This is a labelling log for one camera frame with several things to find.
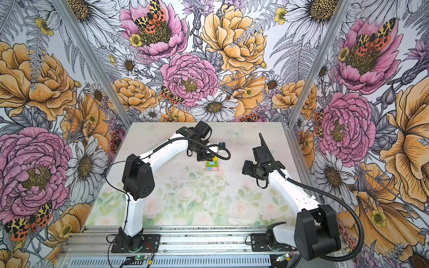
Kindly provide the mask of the green wood block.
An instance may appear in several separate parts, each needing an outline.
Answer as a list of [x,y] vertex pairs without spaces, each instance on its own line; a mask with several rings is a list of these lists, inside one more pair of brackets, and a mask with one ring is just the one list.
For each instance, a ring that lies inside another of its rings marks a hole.
[[206,168],[207,167],[219,167],[219,163],[218,162],[206,162]]

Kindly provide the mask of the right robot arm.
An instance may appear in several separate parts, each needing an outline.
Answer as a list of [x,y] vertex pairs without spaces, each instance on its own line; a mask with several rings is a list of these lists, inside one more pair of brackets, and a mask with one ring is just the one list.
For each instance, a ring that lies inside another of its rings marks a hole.
[[334,210],[321,205],[305,192],[305,185],[293,180],[285,166],[275,161],[265,146],[253,148],[254,161],[244,162],[242,173],[264,181],[274,188],[296,213],[294,226],[286,222],[267,227],[264,239],[254,242],[273,251],[296,249],[307,261],[321,258],[341,249],[339,229]]

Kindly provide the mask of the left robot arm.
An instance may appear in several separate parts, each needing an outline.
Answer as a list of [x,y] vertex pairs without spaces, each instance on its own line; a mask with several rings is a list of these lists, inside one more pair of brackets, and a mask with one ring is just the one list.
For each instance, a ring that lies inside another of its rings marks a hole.
[[124,222],[118,230],[118,239],[125,250],[136,252],[144,244],[143,214],[147,197],[155,189],[154,173],[176,155],[196,153],[198,161],[212,161],[219,157],[220,145],[209,144],[212,128],[205,122],[194,127],[181,127],[155,149],[141,155],[131,154],[125,160],[122,176],[123,191],[127,196]]

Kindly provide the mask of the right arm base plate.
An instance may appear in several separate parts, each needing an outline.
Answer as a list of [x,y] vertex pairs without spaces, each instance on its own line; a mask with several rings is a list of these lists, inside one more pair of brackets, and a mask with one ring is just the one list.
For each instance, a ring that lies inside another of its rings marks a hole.
[[283,252],[289,251],[292,252],[294,248],[290,245],[284,243],[278,243],[273,236],[262,233],[252,233],[250,234],[250,246],[252,252]]

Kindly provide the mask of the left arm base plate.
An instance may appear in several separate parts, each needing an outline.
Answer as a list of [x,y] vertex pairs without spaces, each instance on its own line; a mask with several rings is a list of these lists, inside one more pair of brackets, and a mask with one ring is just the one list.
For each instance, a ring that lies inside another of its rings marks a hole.
[[112,253],[157,253],[161,235],[143,234],[129,241],[117,235],[114,239]]

